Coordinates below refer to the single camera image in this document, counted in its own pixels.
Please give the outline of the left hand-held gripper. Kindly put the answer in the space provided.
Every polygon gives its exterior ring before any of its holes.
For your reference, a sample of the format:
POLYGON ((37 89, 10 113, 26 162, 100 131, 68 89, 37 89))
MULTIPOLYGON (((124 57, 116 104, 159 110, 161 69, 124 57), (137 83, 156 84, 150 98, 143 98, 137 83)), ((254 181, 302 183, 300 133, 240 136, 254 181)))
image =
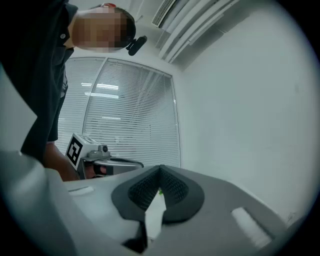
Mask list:
POLYGON ((81 180, 87 179, 85 163, 105 166, 106 176, 118 175, 144 167, 139 161, 110 157, 111 153, 106 144, 100 144, 86 135, 77 133, 72 134, 65 156, 81 180))

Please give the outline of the person's left hand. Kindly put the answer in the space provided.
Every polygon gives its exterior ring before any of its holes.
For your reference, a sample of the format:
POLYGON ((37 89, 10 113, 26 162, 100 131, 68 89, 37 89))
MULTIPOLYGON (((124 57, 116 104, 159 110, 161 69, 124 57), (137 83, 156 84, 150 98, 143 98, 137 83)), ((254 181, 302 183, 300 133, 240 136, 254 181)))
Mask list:
POLYGON ((104 177, 107 175, 107 169, 105 166, 94 165, 93 171, 94 171, 95 176, 97 176, 97 177, 104 177))

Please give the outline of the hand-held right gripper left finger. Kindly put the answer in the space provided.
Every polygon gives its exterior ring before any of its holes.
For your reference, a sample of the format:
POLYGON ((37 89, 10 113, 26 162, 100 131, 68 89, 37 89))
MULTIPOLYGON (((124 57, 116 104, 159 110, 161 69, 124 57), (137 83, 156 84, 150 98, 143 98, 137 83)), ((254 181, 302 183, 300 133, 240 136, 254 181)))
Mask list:
POLYGON ((161 256, 158 241, 149 243, 148 228, 159 230, 155 210, 159 167, 145 167, 107 178, 67 182, 76 219, 76 256, 161 256))

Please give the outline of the white ceiling pipes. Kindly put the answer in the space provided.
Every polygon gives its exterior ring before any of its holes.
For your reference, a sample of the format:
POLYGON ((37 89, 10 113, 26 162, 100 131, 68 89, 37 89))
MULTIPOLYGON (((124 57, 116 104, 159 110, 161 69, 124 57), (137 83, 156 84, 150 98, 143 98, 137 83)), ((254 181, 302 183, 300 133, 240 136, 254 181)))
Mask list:
POLYGON ((190 0, 161 40, 158 57, 185 69, 243 20, 246 0, 190 0))

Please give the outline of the white ceiling air vent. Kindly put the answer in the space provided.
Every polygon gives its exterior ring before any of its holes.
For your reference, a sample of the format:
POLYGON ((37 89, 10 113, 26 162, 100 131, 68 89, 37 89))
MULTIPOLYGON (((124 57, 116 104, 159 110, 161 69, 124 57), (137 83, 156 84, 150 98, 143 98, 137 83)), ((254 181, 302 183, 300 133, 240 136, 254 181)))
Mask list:
POLYGON ((152 18, 151 24, 159 28, 162 21, 168 14, 171 7, 175 4, 175 2, 176 0, 163 0, 152 18))

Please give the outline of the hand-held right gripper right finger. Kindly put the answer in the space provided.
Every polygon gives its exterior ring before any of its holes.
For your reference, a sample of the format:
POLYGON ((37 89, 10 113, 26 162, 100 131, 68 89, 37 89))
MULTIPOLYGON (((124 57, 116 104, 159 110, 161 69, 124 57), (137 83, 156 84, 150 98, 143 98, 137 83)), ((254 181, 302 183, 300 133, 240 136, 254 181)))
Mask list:
POLYGON ((149 256, 251 256, 257 249, 239 228, 232 211, 245 208, 271 237, 283 235, 287 226, 268 206, 231 182, 174 167, 198 183, 204 202, 186 222, 163 225, 149 247, 149 256))

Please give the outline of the person's left forearm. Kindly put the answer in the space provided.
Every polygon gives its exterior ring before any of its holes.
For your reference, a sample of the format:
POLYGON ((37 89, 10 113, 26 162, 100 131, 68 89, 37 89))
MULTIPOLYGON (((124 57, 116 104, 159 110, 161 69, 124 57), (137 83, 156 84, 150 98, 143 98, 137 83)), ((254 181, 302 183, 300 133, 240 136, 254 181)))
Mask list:
POLYGON ((54 142, 48 142, 45 146, 43 165, 45 168, 56 170, 64 182, 78 180, 75 169, 54 142))

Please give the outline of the person's black clothing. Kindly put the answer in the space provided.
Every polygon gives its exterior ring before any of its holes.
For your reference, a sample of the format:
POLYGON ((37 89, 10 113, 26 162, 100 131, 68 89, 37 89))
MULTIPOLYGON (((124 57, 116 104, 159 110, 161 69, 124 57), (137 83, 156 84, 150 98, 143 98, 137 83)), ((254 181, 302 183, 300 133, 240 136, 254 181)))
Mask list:
POLYGON ((37 118, 21 151, 42 162, 58 138, 58 118, 68 81, 68 27, 77 12, 69 0, 9 1, 0 8, 0 62, 37 118))

